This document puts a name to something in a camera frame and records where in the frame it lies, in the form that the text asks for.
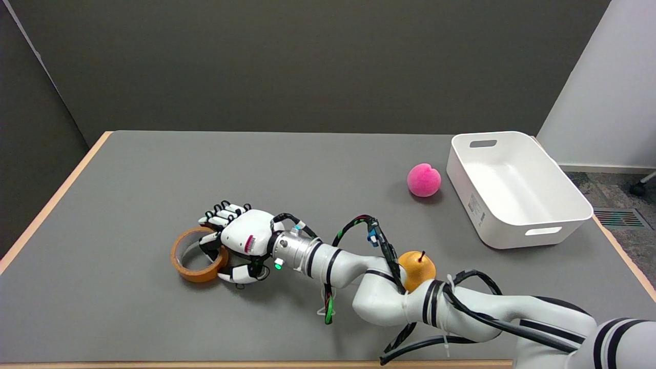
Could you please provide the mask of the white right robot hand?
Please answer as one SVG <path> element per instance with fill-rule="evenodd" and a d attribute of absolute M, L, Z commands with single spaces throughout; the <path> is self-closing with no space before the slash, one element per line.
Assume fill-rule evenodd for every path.
<path fill-rule="evenodd" d="M 238 206 L 223 201 L 213 212 L 206 212 L 199 224 L 213 229 L 211 236 L 204 236 L 200 245 L 204 252 L 213 255 L 211 243 L 219 242 L 227 251 L 246 263 L 228 265 L 218 271 L 218 278 L 234 285 L 260 282 L 270 274 L 265 260 L 272 256 L 270 240 L 285 227 L 274 222 L 274 215 L 253 209 L 249 204 Z"/>

